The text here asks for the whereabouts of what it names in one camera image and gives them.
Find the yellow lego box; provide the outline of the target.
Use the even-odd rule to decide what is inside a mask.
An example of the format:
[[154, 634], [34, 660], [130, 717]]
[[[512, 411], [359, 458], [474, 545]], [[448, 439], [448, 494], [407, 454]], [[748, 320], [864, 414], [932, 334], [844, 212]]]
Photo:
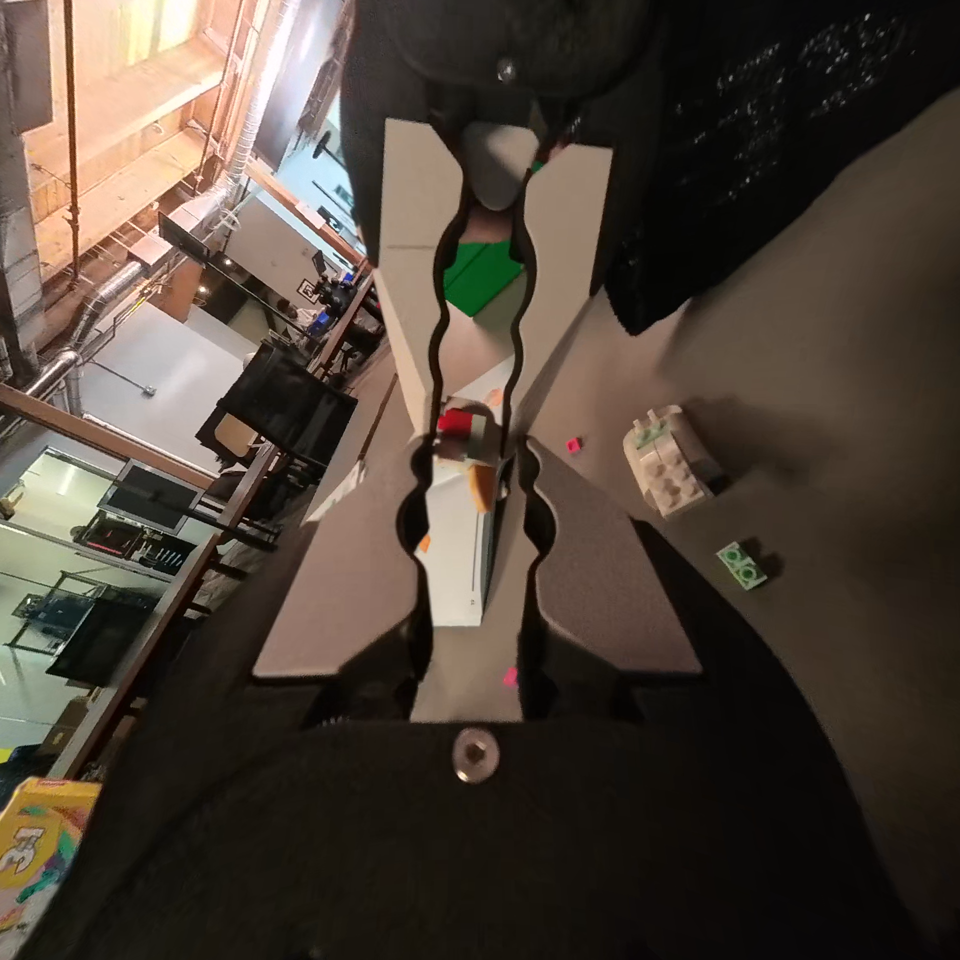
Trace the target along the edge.
[[1, 815], [1, 957], [26, 943], [69, 872], [101, 793], [96, 782], [31, 776]]

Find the black mesh chair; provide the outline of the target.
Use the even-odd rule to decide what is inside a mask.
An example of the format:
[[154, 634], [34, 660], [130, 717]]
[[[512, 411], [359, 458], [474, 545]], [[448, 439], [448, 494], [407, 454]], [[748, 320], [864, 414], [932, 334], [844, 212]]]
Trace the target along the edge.
[[286, 347], [262, 342], [199, 427], [197, 441], [224, 464], [245, 461], [262, 438], [323, 473], [357, 407], [357, 397], [322, 381]]

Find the light green lego plate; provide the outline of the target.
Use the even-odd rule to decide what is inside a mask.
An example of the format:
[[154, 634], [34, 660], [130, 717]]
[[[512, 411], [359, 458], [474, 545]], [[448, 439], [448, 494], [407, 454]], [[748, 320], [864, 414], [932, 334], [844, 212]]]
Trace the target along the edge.
[[744, 592], [750, 592], [768, 581], [762, 566], [739, 541], [726, 544], [715, 556]]

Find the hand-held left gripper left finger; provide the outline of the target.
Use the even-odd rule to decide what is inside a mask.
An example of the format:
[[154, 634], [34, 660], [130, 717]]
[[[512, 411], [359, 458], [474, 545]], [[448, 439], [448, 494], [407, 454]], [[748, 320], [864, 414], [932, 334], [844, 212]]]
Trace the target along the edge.
[[300, 682], [373, 665], [416, 682], [433, 651], [426, 570], [428, 451], [410, 438], [383, 462], [359, 460], [311, 510], [307, 548], [252, 668]]

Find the silver ventilation duct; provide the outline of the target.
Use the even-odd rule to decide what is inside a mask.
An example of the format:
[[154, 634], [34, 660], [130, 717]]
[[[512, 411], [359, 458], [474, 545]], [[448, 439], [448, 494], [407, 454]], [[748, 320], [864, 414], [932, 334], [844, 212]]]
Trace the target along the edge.
[[16, 350], [10, 356], [11, 369], [18, 377], [13, 388], [31, 397], [46, 396], [57, 383], [69, 377], [69, 370], [82, 362], [83, 344], [100, 317], [126, 297], [139, 283], [147, 282], [179, 253], [199, 263], [209, 260], [204, 229], [213, 228], [215, 217], [224, 217], [228, 201], [234, 196], [245, 174], [258, 135], [267, 100], [275, 80], [263, 69], [254, 79], [244, 123], [229, 162], [219, 177], [204, 192], [177, 207], [172, 214], [158, 217], [158, 224], [129, 251], [126, 261], [94, 292], [88, 295], [74, 315], [71, 338], [64, 349], [66, 358], [35, 368], [26, 362], [18, 336], [13, 334]]

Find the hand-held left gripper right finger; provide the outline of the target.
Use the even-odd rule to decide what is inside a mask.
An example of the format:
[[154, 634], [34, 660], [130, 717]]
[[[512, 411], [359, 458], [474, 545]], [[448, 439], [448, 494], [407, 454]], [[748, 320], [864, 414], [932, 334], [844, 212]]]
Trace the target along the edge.
[[538, 440], [518, 446], [514, 580], [520, 675], [583, 655], [632, 679], [703, 666], [630, 515]]

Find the green plastic bin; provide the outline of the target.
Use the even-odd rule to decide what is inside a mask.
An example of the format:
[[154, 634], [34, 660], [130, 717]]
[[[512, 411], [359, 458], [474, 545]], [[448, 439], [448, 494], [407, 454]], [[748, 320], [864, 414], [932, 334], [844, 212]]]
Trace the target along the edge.
[[443, 293], [451, 306], [473, 319], [523, 270], [512, 256], [511, 241], [460, 243], [452, 265], [443, 273]]

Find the black monitor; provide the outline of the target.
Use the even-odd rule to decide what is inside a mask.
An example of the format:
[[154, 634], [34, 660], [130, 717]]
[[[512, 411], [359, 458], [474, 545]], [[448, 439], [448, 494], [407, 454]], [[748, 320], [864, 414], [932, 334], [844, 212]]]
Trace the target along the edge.
[[127, 460], [97, 508], [150, 530], [176, 536], [200, 504], [205, 491], [137, 460]]

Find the small grey red lego assembly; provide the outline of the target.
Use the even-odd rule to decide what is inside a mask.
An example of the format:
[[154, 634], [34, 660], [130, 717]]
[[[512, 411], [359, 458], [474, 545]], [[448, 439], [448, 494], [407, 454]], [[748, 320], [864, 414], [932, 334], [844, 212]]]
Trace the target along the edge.
[[432, 454], [432, 489], [460, 484], [478, 514], [494, 510], [503, 461], [501, 428], [491, 410], [470, 402], [447, 404], [438, 416]]

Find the white lego assembly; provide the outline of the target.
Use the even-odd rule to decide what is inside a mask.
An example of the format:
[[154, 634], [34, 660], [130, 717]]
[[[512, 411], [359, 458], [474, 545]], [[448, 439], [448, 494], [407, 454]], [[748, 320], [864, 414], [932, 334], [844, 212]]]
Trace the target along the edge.
[[644, 502], [664, 520], [714, 498], [729, 481], [680, 405], [634, 420], [622, 449]]

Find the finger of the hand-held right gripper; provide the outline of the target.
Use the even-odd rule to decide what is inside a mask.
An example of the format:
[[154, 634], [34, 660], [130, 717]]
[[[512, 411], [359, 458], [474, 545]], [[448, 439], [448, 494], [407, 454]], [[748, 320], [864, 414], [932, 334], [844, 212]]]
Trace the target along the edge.
[[568, 145], [526, 176], [513, 239], [526, 273], [510, 324], [509, 432], [527, 433], [592, 294], [612, 149]]
[[374, 285], [399, 386], [415, 434], [431, 434], [443, 396], [440, 346], [450, 307], [440, 254], [456, 242], [464, 173], [426, 123], [385, 122], [381, 216]]

